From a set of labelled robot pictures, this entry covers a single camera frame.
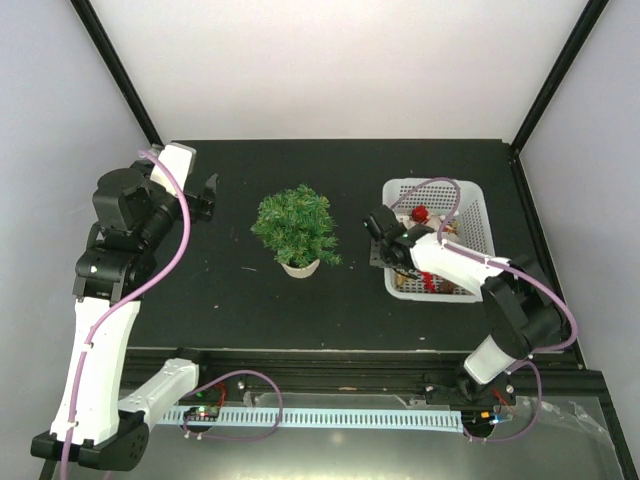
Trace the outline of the white perforated plastic basket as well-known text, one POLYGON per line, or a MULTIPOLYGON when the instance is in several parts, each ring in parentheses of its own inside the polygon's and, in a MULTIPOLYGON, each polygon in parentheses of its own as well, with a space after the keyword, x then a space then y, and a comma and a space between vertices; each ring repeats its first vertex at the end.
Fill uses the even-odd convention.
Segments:
MULTIPOLYGON (((450 246, 475 251, 480 258, 495 255, 493 237, 482 189, 470 181, 447 182, 435 179, 391 179, 382 188, 382 203, 389 206, 400 220, 408 218, 418 205, 429 213, 444 216, 453 213, 452 223, 456 236, 446 235, 450 246)), ((427 246, 417 253, 418 278, 399 286, 396 273, 384 269, 385 287, 389 294, 400 300, 445 303, 478 303, 482 300, 477 275, 483 269, 482 261, 473 261, 450 248, 442 249, 435 236, 423 239, 427 246), (429 293, 424 289, 422 272, 433 275, 434 283, 448 280, 457 285, 453 295, 429 293)))

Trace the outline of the small green christmas tree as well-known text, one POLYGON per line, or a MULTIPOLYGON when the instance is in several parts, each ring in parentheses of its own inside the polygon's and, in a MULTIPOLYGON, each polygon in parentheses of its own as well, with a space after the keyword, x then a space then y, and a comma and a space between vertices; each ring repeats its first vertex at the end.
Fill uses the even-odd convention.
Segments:
POLYGON ((329 208, 326 196, 300 184, 264 197, 251 232, 274 253, 274 260, 290 277, 306 279, 322 263, 342 263, 329 208))

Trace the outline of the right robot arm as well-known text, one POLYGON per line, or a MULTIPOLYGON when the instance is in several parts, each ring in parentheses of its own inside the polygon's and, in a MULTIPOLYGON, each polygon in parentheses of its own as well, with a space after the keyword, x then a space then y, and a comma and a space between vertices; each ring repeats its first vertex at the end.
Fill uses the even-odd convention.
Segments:
POLYGON ((435 274, 481 299, 491 331, 453 377, 452 394, 462 402, 479 402, 496 378, 523 366, 535 353, 552 351, 547 340, 566 325, 570 336, 557 348, 576 340, 575 317, 551 287, 534 276, 536 263, 463 247, 446 235, 444 225, 408 228, 387 206, 370 213, 364 226, 385 266, 435 274))

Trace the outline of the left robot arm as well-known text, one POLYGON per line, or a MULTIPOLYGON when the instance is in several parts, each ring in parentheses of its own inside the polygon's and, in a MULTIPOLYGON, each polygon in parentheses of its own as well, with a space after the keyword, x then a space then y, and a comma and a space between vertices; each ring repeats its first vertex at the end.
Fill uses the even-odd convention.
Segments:
POLYGON ((75 335, 63 397, 49 429, 31 443, 46 479, 68 478, 71 464, 132 470, 152 429, 185 394, 202 399, 213 391, 213 372, 182 356, 167 360, 133 393, 119 395, 144 294, 180 262, 192 224, 212 217, 214 177, 199 195, 184 190, 193 164, 152 156, 97 182, 97 220, 75 266, 75 335))

